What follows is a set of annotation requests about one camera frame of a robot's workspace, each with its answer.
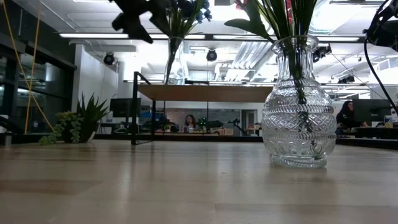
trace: computer monitor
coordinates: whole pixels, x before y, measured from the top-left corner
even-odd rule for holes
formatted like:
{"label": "computer monitor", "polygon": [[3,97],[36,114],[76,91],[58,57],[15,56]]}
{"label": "computer monitor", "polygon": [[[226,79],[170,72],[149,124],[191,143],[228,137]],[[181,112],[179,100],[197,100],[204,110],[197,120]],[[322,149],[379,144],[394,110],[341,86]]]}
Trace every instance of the computer monitor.
{"label": "computer monitor", "polygon": [[391,105],[388,100],[353,100],[356,122],[384,121],[391,115]]}
{"label": "computer monitor", "polygon": [[[132,98],[111,99],[109,110],[113,112],[114,118],[127,118],[132,116]],[[141,98],[137,99],[137,117],[141,113]]]}

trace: glass vase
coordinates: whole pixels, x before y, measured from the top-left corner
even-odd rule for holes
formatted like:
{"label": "glass vase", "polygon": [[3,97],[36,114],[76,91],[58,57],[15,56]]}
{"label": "glass vase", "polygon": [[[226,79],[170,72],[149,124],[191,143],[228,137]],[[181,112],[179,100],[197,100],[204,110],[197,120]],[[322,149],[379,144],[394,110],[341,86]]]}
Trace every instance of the glass vase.
{"label": "glass vase", "polygon": [[184,41],[179,37],[169,39],[169,59],[165,68],[165,85],[184,85],[188,75],[187,62],[183,53]]}
{"label": "glass vase", "polygon": [[317,45],[316,37],[300,35],[272,46],[279,76],[264,105],[262,138],[274,164],[320,168],[335,147],[331,99],[313,76]]}

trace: orange cable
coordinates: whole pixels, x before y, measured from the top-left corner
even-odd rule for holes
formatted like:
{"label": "orange cable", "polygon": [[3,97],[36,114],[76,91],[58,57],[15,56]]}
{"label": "orange cable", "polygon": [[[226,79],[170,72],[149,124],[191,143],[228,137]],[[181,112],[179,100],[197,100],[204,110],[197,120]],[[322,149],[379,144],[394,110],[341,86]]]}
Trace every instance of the orange cable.
{"label": "orange cable", "polygon": [[[36,37],[35,37],[35,47],[33,48],[33,62],[32,62],[32,72],[30,74],[30,90],[32,89],[33,82],[33,74],[35,70],[35,59],[36,59],[36,50],[37,50],[37,39],[39,39],[39,27],[40,27],[40,11],[42,5],[39,3],[38,12],[37,12],[37,27],[36,27]],[[27,134],[27,127],[29,123],[29,108],[30,108],[30,98],[32,97],[32,91],[29,90],[29,99],[27,101],[27,110],[26,110],[26,120],[25,120],[25,134]]]}
{"label": "orange cable", "polygon": [[[4,15],[6,16],[8,31],[9,31],[10,36],[11,36],[11,41],[12,41],[12,45],[13,45],[13,47],[14,47],[14,51],[15,51],[15,54],[16,54],[16,57],[17,57],[17,61],[18,61],[18,64],[19,64],[19,68],[21,69],[21,72],[22,72],[22,74],[24,75],[24,80],[25,80],[25,83],[26,83],[26,85],[27,85],[29,91],[32,91],[32,89],[31,89],[31,87],[29,86],[29,83],[28,83],[28,81],[27,81],[24,68],[22,67],[21,60],[20,60],[20,58],[19,58],[18,51],[17,51],[17,48],[16,48],[14,36],[13,36],[13,34],[12,34],[11,25],[10,25],[10,20],[9,20],[9,18],[8,18],[8,13],[7,13],[7,8],[6,8],[6,0],[4,0],[4,1],[2,2],[2,5],[3,5],[3,8],[4,8]],[[36,104],[36,106],[37,106],[37,109],[38,109],[38,110],[40,111],[40,113],[43,115],[44,120],[47,122],[48,126],[50,126],[51,130],[54,131],[52,125],[50,124],[50,122],[48,121],[48,119],[47,119],[47,117],[45,116],[44,112],[43,112],[42,109],[40,108],[39,103],[37,102],[37,100],[36,100],[36,98],[35,98],[34,95],[32,95],[32,99],[35,101],[35,104]]]}

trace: woman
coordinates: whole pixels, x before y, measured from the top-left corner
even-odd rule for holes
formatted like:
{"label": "woman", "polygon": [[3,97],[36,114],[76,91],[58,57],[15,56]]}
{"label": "woman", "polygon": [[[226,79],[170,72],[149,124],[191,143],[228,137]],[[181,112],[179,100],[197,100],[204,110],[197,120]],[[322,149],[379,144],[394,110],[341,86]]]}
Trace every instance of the woman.
{"label": "woman", "polygon": [[193,128],[193,130],[198,129],[197,122],[192,114],[185,117],[184,132],[189,133],[190,128]]}
{"label": "woman", "polygon": [[352,101],[346,101],[340,112],[336,116],[338,124],[342,124],[344,129],[357,127],[368,127],[366,122],[356,122],[354,118],[354,104]]}

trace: woman with dark hair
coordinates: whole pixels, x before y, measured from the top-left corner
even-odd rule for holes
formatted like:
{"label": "woman with dark hair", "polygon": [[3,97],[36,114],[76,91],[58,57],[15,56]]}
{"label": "woman with dark hair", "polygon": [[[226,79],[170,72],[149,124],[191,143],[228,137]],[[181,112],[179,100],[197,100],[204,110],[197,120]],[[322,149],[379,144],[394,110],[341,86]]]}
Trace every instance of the woman with dark hair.
{"label": "woman with dark hair", "polygon": [[189,133],[190,128],[192,128],[192,131],[198,129],[197,122],[192,114],[185,117],[184,132]]}
{"label": "woman with dark hair", "polygon": [[368,127],[366,122],[356,122],[354,118],[354,104],[352,101],[346,101],[343,104],[340,112],[336,116],[338,124],[343,125],[345,129]]}

